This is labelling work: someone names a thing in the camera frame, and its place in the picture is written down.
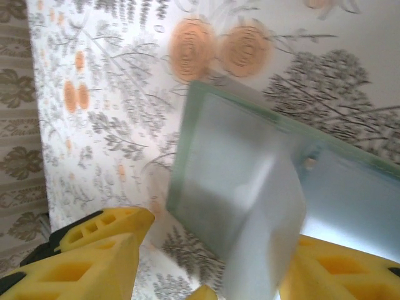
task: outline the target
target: damask wallpaper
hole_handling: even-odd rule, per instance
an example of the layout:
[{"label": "damask wallpaper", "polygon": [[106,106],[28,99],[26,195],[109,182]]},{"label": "damask wallpaper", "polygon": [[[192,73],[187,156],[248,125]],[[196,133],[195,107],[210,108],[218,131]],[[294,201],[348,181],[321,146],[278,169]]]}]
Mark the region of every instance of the damask wallpaper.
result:
[{"label": "damask wallpaper", "polygon": [[0,4],[0,276],[43,242],[46,212],[26,3]]},{"label": "damask wallpaper", "polygon": [[[396,1],[27,5],[52,228],[104,206],[149,208],[156,223],[133,299],[184,299],[199,283],[221,286],[223,263],[164,208],[191,80],[400,163]],[[30,151],[15,155],[32,158],[34,175]]]}]

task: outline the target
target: black plastic part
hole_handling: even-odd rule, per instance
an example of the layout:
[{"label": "black plastic part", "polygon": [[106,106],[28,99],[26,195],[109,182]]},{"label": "black plastic part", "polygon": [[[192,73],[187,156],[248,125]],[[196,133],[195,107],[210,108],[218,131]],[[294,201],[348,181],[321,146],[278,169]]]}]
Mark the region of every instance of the black plastic part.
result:
[{"label": "black plastic part", "polygon": [[10,274],[6,277],[0,279],[0,296],[6,291],[15,286],[19,281],[21,281],[26,276],[24,272],[17,272]]},{"label": "black plastic part", "polygon": [[400,267],[390,267],[389,271],[400,278]]},{"label": "black plastic part", "polygon": [[25,257],[19,265],[22,267],[27,264],[34,263],[35,261],[40,261],[41,259],[49,258],[50,256],[61,253],[60,250],[55,251],[55,249],[60,245],[60,241],[71,228],[97,217],[102,213],[103,211],[96,211],[86,217],[83,217],[82,219],[77,220],[76,222],[71,223],[70,225],[54,231],[49,237],[49,242],[39,245],[31,254]]}]

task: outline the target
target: beige patterned wall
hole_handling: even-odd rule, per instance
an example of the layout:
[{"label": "beige patterned wall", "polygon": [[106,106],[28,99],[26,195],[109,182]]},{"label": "beige patterned wall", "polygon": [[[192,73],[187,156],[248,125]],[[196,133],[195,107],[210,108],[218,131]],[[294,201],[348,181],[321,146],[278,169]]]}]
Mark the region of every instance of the beige patterned wall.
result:
[{"label": "beige patterned wall", "polygon": [[0,276],[43,241],[46,212],[26,4],[0,4]]}]

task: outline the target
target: yellow foam block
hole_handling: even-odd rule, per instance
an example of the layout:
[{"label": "yellow foam block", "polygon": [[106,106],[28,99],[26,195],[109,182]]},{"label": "yellow foam block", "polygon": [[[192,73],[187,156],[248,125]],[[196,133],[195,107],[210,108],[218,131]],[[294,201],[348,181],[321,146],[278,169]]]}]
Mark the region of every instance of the yellow foam block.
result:
[{"label": "yellow foam block", "polygon": [[218,300],[218,297],[209,286],[204,285],[195,290],[186,300]]},{"label": "yellow foam block", "polygon": [[26,276],[0,300],[130,300],[138,262],[135,234],[119,234],[14,270]]},{"label": "yellow foam block", "polygon": [[154,215],[142,207],[105,208],[103,213],[71,228],[57,250],[69,251],[121,233],[134,233],[139,244],[154,222]]},{"label": "yellow foam block", "polygon": [[399,300],[399,271],[388,259],[301,236],[281,300]]}]

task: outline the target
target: green glass edge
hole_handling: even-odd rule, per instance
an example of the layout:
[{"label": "green glass edge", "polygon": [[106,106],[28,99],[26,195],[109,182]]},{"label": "green glass edge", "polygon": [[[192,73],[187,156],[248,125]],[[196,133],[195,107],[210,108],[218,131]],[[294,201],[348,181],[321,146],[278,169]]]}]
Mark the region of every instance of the green glass edge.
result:
[{"label": "green glass edge", "polygon": [[181,199],[181,191],[185,176],[185,166],[191,150],[191,144],[196,130],[196,125],[207,94],[214,94],[230,100],[242,108],[248,109],[266,119],[269,119],[282,130],[312,136],[313,139],[326,143],[332,150],[340,155],[356,160],[379,169],[381,172],[397,177],[400,180],[400,167],[391,161],[377,157],[362,149],[352,146],[336,137],[330,136],[318,129],[301,122],[282,116],[270,109],[247,102],[235,95],[222,91],[200,81],[193,81],[187,94],[187,103],[181,124],[181,137],[177,145],[176,160],[172,168],[171,183],[167,197],[167,209],[174,212]]}]

